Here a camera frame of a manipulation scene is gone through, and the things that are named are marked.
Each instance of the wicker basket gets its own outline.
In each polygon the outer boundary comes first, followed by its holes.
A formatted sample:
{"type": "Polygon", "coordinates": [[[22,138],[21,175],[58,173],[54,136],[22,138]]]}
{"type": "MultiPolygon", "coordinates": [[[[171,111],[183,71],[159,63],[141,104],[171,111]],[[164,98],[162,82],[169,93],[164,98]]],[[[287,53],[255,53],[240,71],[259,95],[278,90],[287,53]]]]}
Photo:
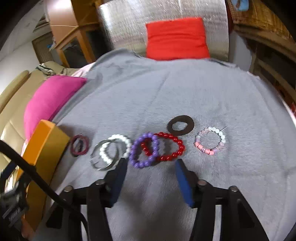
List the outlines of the wicker basket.
{"type": "Polygon", "coordinates": [[[248,25],[274,32],[286,40],[293,41],[291,34],[279,17],[260,0],[249,0],[248,11],[236,11],[231,0],[227,1],[234,24],[248,25]]]}

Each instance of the black ring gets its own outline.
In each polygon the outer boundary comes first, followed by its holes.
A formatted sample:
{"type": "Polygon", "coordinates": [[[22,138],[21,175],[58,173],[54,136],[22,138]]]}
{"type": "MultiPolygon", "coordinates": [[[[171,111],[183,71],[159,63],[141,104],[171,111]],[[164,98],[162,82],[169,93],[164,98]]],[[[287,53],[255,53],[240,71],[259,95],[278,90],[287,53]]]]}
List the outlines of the black ring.
{"type": "Polygon", "coordinates": [[[186,135],[189,132],[191,132],[193,130],[193,128],[194,128],[194,121],[190,116],[187,116],[187,115],[179,115],[179,116],[173,118],[172,120],[170,120],[170,122],[167,125],[168,132],[173,134],[174,136],[186,135]],[[173,129],[173,124],[175,124],[178,121],[187,123],[187,126],[185,127],[184,130],[175,131],[173,129]]]}

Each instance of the screw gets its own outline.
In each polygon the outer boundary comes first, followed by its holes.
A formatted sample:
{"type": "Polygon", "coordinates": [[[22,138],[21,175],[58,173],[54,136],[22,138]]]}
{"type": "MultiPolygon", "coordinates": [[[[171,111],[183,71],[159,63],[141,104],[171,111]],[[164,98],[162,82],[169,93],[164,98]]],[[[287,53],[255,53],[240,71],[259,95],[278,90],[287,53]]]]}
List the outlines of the screw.
{"type": "Polygon", "coordinates": [[[205,185],[207,185],[207,181],[205,181],[205,180],[198,180],[197,184],[200,185],[200,186],[205,186],[205,185]]]}
{"type": "Polygon", "coordinates": [[[70,192],[72,190],[73,190],[72,186],[66,186],[65,189],[64,189],[65,192],[70,192]]]}
{"type": "Polygon", "coordinates": [[[237,192],[239,189],[237,188],[237,186],[230,186],[229,189],[232,191],[232,192],[237,192]]]}
{"type": "Polygon", "coordinates": [[[96,185],[103,185],[105,183],[104,179],[100,179],[96,181],[96,185]]]}

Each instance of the red beaded bracelet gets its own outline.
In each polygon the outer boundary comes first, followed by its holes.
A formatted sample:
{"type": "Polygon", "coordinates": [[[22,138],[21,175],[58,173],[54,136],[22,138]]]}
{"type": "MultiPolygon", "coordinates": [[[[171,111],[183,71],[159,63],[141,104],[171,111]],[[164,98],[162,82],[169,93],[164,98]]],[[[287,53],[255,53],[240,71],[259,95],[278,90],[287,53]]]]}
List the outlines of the red beaded bracelet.
{"type": "MultiPolygon", "coordinates": [[[[173,140],[174,142],[176,142],[179,145],[179,149],[176,152],[173,152],[171,155],[161,155],[158,157],[159,161],[171,161],[174,158],[180,156],[183,154],[183,152],[185,151],[185,146],[183,145],[183,141],[178,139],[178,137],[173,136],[172,134],[169,133],[163,133],[163,132],[159,132],[159,133],[155,133],[155,135],[159,136],[159,137],[163,137],[165,139],[169,138],[171,140],[173,140]]],[[[143,149],[143,151],[145,152],[145,154],[147,156],[151,156],[152,153],[149,150],[146,141],[149,140],[150,138],[146,138],[142,143],[141,143],[141,147],[143,149]]]]}

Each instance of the yellow block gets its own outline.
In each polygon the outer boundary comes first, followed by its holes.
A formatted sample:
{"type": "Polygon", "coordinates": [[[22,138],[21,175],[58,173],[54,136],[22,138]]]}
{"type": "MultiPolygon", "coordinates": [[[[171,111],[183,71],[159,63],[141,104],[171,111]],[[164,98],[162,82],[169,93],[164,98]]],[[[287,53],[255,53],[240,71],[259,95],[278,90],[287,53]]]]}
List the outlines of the yellow block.
{"type": "MultiPolygon", "coordinates": [[[[37,173],[47,184],[50,184],[69,139],[55,124],[41,120],[27,145],[23,158],[36,167],[37,173]]],[[[23,170],[19,169],[17,180],[22,173],[23,170]]],[[[42,219],[45,200],[46,194],[32,181],[27,189],[27,202],[30,209],[26,212],[25,219],[34,230],[42,219]]]]}

